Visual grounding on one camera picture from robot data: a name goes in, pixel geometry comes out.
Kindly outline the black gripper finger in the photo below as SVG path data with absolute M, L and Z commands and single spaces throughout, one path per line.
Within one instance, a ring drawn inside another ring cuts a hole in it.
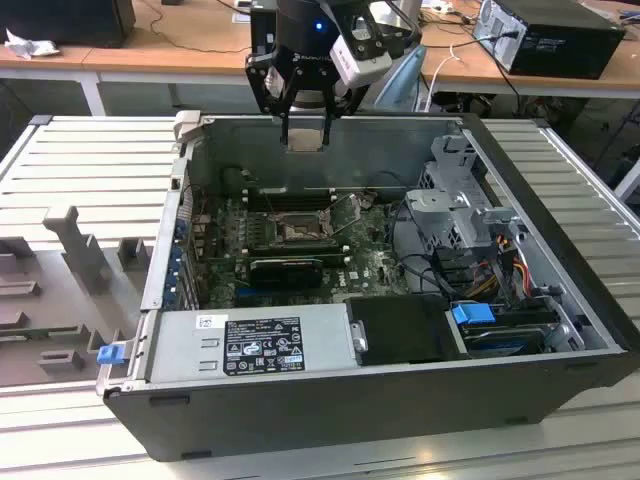
M 278 96 L 271 93 L 268 77 L 272 69 L 274 55 L 249 54 L 245 60 L 245 74 L 260 111 L 281 119 L 280 143 L 288 145 L 289 115 L 295 97 L 300 90 L 300 75 L 293 70 L 289 77 L 283 78 L 283 88 Z
M 322 131 L 322 146 L 330 143 L 331 127 L 334 120 L 354 114 L 369 90 L 368 85 L 349 88 L 346 93 L 337 98 L 335 85 L 327 74 L 320 75 L 321 93 L 325 106 L 325 116 Z

